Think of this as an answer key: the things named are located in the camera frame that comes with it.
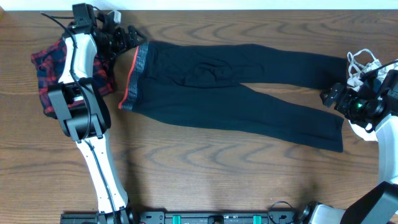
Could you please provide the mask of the black leggings with red waistband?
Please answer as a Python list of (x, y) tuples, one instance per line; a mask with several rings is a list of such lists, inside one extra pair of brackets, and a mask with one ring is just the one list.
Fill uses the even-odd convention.
[(256, 44), (138, 46), (119, 107), (157, 121), (244, 131), (342, 152), (343, 119), (250, 89), (279, 83), (325, 90), (346, 81), (347, 61)]

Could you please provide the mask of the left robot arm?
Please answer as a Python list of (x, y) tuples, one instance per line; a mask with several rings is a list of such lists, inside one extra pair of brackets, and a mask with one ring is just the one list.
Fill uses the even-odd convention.
[(118, 56), (146, 41), (134, 26), (120, 27), (121, 13), (95, 12), (80, 3), (72, 7), (73, 24), (64, 28), (67, 46), (64, 71), (49, 86), (49, 100), (63, 133), (83, 154), (98, 199), (96, 214), (66, 213), (61, 223), (139, 223), (129, 206), (127, 192), (118, 177), (109, 146), (111, 117), (95, 85), (93, 65), (96, 54), (113, 63)]

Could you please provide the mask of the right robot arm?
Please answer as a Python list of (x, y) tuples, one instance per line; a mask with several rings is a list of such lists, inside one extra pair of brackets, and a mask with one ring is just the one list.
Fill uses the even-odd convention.
[(320, 95), (352, 125), (356, 134), (378, 145), (378, 185), (347, 209), (308, 204), (296, 223), (388, 223), (397, 213), (397, 70), (381, 80), (375, 71), (360, 77), (357, 90), (335, 83)]

